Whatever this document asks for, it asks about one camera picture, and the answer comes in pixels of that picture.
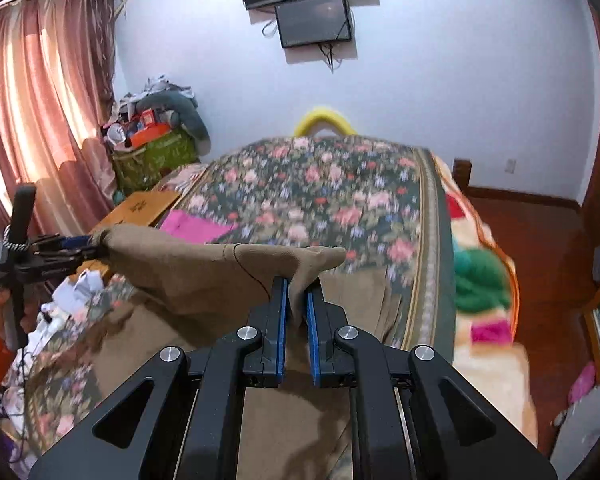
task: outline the floral bedspread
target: floral bedspread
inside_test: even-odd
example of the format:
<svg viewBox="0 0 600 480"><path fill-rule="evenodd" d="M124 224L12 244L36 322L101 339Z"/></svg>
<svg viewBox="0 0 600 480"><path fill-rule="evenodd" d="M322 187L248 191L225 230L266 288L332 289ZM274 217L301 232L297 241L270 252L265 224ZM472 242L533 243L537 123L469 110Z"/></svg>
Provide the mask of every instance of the floral bedspread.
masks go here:
<svg viewBox="0 0 600 480"><path fill-rule="evenodd" d="M347 259L336 272L386 267L402 303L385 343L403 349L430 344L452 360L450 221L428 150L363 137L266 139L187 171L175 172L175 185L184 191L176 207L235 225L215 242L341 246ZM182 177L189 173L193 186ZM35 455L101 401L88 354L71 373L48 365L66 358L81 331L131 294L124 279L113 280L36 363L40 377L26 400Z"/></svg>

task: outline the brown cloth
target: brown cloth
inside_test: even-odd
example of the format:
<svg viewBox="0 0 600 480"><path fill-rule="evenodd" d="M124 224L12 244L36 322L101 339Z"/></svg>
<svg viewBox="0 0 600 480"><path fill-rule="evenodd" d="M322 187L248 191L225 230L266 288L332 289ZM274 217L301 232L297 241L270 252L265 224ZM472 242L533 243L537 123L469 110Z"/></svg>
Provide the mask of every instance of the brown cloth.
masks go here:
<svg viewBox="0 0 600 480"><path fill-rule="evenodd" d="M275 276L291 279L289 301L300 324L302 292L323 270L339 266L343 248L257 244L192 245L149 227L120 224L93 235L103 261L174 314L239 310L269 299Z"/></svg>
<svg viewBox="0 0 600 480"><path fill-rule="evenodd" d="M165 233L116 226L96 239L110 251L116 272L152 298L136 295L107 316L109 330L93 357L103 396L109 395L164 346L185 351L212 345L267 301L273 277L291 278L296 319L302 291L344 259L340 249L265 245L183 244ZM386 269L355 274L321 273L326 301L379 338L389 330L399 302L391 301ZM247 389L238 457L240 480L326 478L349 421L347 392L312 384L306 330L288 330L285 381L277 389Z"/></svg>

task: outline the wooden floor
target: wooden floor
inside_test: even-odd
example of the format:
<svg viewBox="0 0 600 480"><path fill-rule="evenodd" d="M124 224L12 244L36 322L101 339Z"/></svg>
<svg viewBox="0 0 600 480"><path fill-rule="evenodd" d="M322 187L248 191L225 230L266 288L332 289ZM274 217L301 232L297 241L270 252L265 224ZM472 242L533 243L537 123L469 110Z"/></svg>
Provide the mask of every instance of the wooden floor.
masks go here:
<svg viewBox="0 0 600 480"><path fill-rule="evenodd" d="M593 249L574 210L472 198L494 238L516 264L520 318L516 340L529 356L538 412L538 447L549 455L567 394L591 359L580 309L596 291Z"/></svg>

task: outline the human hand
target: human hand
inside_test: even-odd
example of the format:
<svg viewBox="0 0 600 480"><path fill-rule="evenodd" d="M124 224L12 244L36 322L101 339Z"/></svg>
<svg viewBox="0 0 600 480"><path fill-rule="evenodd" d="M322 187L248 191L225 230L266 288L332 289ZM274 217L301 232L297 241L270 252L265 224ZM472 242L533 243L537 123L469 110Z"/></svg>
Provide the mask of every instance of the human hand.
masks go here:
<svg viewBox="0 0 600 480"><path fill-rule="evenodd" d="M4 307L11 299L11 292L8 288L0 288L0 338L4 341ZM33 332L36 329L36 318L38 316L38 302L26 301L24 304L24 317L20 321L20 326L25 333Z"/></svg>

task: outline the pink curtain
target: pink curtain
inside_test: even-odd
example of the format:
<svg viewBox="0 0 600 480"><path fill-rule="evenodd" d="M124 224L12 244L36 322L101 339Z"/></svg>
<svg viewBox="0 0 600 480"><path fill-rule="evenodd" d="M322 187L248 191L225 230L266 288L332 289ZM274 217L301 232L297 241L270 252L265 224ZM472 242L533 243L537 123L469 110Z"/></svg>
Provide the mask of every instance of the pink curtain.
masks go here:
<svg viewBox="0 0 600 480"><path fill-rule="evenodd" d="M106 19L113 0L95 1L0 8L0 234L19 182L38 188L32 234L83 234L111 209L99 129L112 102L112 22L96 33L93 9Z"/></svg>

